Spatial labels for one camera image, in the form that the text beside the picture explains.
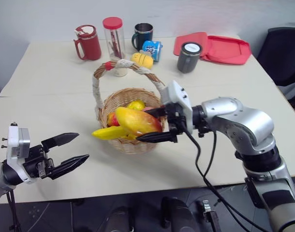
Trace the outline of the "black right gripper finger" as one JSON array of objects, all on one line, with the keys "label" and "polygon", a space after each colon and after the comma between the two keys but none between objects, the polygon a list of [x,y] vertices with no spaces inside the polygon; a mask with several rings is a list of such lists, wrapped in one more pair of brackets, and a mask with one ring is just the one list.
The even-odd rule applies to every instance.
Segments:
[{"label": "black right gripper finger", "polygon": [[177,143],[177,132],[150,132],[138,136],[136,139],[146,143],[162,143],[162,142],[173,142]]},{"label": "black right gripper finger", "polygon": [[152,115],[155,118],[160,118],[160,117],[166,117],[167,116],[166,108],[164,106],[158,107],[158,108],[152,108],[152,109],[146,110],[145,112],[147,114]]}]

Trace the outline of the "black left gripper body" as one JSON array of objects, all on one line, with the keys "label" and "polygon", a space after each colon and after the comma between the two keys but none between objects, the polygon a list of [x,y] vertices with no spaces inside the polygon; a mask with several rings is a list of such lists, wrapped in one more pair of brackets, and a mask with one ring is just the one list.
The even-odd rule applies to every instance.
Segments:
[{"label": "black left gripper body", "polygon": [[53,177],[54,163],[47,156],[49,148],[46,144],[36,145],[29,149],[29,155],[25,158],[23,167],[31,178],[51,178]]}]

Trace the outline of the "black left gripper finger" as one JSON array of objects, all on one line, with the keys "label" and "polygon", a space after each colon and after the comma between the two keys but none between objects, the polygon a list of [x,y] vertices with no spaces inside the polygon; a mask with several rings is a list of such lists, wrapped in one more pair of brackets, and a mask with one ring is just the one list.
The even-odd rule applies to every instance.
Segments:
[{"label": "black left gripper finger", "polygon": [[43,140],[41,141],[41,143],[44,148],[44,151],[49,151],[51,148],[54,148],[56,146],[62,146],[64,144],[71,142],[77,136],[79,136],[79,133],[67,132],[67,133],[63,133],[63,134],[51,137],[49,139]]},{"label": "black left gripper finger", "polygon": [[51,171],[50,178],[55,180],[82,165],[89,158],[89,154],[72,157],[63,161]]}]

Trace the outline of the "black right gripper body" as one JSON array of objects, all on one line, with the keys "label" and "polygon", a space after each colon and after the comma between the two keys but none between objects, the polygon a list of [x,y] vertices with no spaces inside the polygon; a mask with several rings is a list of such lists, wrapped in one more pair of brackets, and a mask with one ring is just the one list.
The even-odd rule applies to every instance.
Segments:
[{"label": "black right gripper body", "polygon": [[170,142],[177,143],[177,136],[186,132],[186,117],[183,108],[178,103],[169,103],[165,106],[167,122],[170,132]]}]

